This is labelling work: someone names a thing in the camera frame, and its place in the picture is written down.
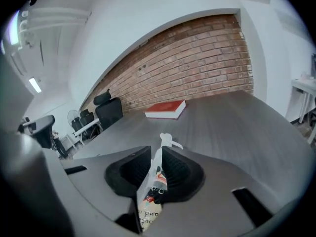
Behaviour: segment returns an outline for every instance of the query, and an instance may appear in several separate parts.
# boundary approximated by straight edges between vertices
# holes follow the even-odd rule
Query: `book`
[[[145,110],[148,118],[177,119],[186,107],[185,100],[157,103]]]

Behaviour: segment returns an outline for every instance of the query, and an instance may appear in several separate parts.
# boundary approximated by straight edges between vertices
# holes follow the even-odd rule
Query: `black slot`
[[[272,218],[272,214],[248,189],[242,188],[232,192],[256,227]]]
[[[66,168],[65,169],[65,172],[67,175],[70,175],[70,174],[75,174],[75,173],[78,173],[80,171],[84,171],[86,170],[87,168],[85,166],[77,166],[77,167],[73,167],[73,168]]]

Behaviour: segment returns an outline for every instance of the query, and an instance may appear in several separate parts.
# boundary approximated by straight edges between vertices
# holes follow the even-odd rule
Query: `gray table top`
[[[160,133],[184,149],[222,159],[263,184],[280,205],[299,197],[314,170],[315,156],[303,136],[279,113],[243,91],[187,101],[177,120],[124,116],[74,158],[111,154],[138,146],[155,152]]]

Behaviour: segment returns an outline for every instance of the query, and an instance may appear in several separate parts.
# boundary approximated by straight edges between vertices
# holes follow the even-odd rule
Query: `ceiling light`
[[[10,39],[10,43],[11,45],[15,45],[19,42],[19,36],[18,36],[18,15],[19,15],[19,11],[17,11],[10,24],[9,24],[9,39]]]
[[[1,45],[1,52],[3,53],[3,55],[5,55],[3,40],[1,40],[1,44],[0,45]]]
[[[31,85],[33,86],[33,88],[36,90],[37,93],[41,92],[41,89],[38,85],[38,83],[35,81],[35,78],[32,77],[31,79],[29,79],[29,82],[31,83]]]

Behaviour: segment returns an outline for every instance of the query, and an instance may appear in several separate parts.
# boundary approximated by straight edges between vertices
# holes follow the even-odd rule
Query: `brick wall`
[[[105,75],[82,110],[94,112],[93,98],[108,88],[121,99],[124,114],[167,100],[240,89],[253,93],[250,58],[236,18],[199,18],[154,36]]]

